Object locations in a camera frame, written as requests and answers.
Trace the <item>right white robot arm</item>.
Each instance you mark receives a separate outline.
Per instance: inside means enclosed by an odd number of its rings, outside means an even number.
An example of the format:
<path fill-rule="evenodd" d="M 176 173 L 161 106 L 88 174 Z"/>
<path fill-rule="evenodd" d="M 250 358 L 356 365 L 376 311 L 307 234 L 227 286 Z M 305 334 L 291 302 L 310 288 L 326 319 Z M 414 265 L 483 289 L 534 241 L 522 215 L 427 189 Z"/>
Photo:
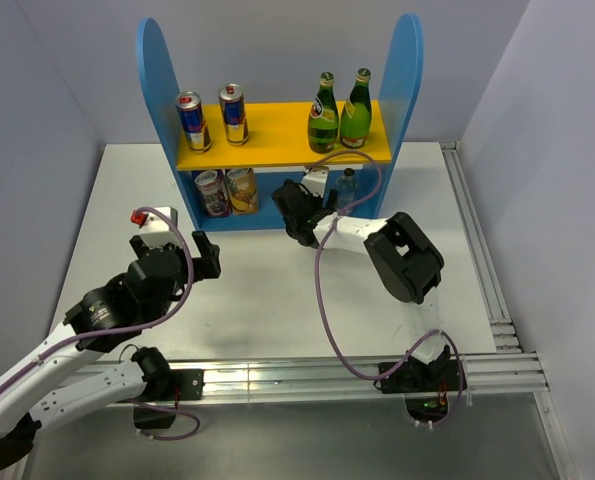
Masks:
<path fill-rule="evenodd" d="M 318 310 L 328 342 L 342 365 L 360 379 L 378 382 L 402 372 L 418 388 L 434 388 L 443 379 L 451 354 L 456 351 L 454 342 L 428 312 L 429 298 L 441 282 L 445 261 L 412 217 L 403 212 L 387 219 L 348 216 L 344 210 L 332 208 L 335 194 L 324 202 L 293 180 L 284 181 L 271 198 L 288 236 L 315 250 Z M 321 257 L 326 248 L 367 255 L 388 293 L 401 303 L 414 306 L 415 319 L 426 328 L 404 356 L 380 374 L 368 375 L 352 366 L 333 336 L 321 286 Z"/>

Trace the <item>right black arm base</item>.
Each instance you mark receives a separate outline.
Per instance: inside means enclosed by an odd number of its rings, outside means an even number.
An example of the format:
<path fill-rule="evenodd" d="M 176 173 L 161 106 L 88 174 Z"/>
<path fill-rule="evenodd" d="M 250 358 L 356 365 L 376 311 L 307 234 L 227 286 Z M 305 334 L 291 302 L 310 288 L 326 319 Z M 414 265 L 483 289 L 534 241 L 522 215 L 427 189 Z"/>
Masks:
<path fill-rule="evenodd" d="M 448 346 L 439 357 L 428 365 L 410 358 L 395 373 L 383 380 L 373 382 L 382 394 L 429 393 L 423 398 L 406 400 L 408 414 L 420 422 L 436 422 L 449 413 L 449 392 L 459 392 L 466 387 L 460 372 L 459 362 L 451 358 Z"/>

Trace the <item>Red Bull can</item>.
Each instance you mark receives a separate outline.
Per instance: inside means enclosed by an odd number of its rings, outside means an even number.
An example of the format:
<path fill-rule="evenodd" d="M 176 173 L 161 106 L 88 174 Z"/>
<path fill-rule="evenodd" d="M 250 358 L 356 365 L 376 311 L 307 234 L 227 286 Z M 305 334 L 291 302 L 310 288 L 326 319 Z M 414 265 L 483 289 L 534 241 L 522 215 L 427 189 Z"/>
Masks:
<path fill-rule="evenodd" d="M 218 91 L 218 99 L 227 141 L 233 145 L 245 144 L 249 130 L 242 87 L 225 84 Z"/>
<path fill-rule="evenodd" d="M 201 153 L 208 151 L 212 139 L 200 96 L 193 91 L 182 91 L 178 94 L 175 105 L 189 149 Z"/>

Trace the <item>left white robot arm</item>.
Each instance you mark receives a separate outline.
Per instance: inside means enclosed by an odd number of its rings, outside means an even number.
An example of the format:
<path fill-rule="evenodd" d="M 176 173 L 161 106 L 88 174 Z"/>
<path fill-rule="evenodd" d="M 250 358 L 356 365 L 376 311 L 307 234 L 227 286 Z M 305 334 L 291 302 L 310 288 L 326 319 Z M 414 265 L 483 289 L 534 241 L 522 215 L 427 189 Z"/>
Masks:
<path fill-rule="evenodd" d="M 145 235 L 133 236 L 136 258 L 126 272 L 86 293 L 33 352 L 0 377 L 0 471 L 49 431 L 109 404 L 172 399 L 179 377 L 155 347 L 139 347 L 86 380 L 61 383 L 164 317 L 195 282 L 220 276 L 219 247 L 202 231 L 192 238 L 200 255 L 187 259 L 172 233 L 156 246 Z"/>

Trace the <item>clear Chang soda bottle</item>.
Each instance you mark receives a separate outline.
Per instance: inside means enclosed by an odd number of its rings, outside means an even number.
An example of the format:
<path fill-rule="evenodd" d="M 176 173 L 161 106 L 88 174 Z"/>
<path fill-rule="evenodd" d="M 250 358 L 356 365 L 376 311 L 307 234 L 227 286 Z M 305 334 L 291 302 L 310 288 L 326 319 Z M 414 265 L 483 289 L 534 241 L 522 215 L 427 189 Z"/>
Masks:
<path fill-rule="evenodd" d="M 353 168 L 346 168 L 343 171 L 336 181 L 336 189 L 338 191 L 336 208 L 347 209 L 355 201 L 358 191 L 357 176 Z"/>

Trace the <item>green Perrier bottle front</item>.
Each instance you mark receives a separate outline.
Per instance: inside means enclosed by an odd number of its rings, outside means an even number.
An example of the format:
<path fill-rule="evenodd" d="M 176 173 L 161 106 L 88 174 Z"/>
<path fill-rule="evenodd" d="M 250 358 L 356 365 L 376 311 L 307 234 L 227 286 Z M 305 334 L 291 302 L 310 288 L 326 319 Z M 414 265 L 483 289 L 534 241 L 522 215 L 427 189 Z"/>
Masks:
<path fill-rule="evenodd" d="M 332 151 L 338 138 L 339 114 L 333 86 L 334 75 L 323 72 L 307 123 L 308 144 L 315 153 Z"/>

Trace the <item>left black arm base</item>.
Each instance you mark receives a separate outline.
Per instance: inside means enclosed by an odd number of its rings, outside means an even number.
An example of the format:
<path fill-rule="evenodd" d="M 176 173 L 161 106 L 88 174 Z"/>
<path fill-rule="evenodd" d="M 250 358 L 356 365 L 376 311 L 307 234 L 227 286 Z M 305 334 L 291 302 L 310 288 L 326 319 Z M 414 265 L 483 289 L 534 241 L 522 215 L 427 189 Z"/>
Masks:
<path fill-rule="evenodd" d="M 154 393 L 144 392 L 138 400 L 142 403 L 177 410 L 182 402 L 198 401 L 202 397 L 204 371 L 201 369 L 172 370 L 162 388 Z M 133 423 L 138 429 L 160 431 L 170 429 L 179 415 L 133 406 Z"/>

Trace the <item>green perrier bottle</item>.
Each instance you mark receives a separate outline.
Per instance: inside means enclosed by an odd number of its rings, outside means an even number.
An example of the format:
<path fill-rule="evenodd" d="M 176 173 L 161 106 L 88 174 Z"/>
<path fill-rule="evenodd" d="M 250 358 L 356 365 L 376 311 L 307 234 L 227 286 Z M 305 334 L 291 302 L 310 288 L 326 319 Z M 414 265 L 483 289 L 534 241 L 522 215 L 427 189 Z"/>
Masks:
<path fill-rule="evenodd" d="M 334 75 L 323 72 L 307 123 L 308 144 L 315 153 L 332 151 L 338 138 L 339 114 L 333 86 Z"/>
<path fill-rule="evenodd" d="M 369 91 L 371 71 L 360 68 L 355 84 L 344 104 L 339 127 L 341 144 L 349 149 L 364 146 L 372 122 L 372 104 Z"/>

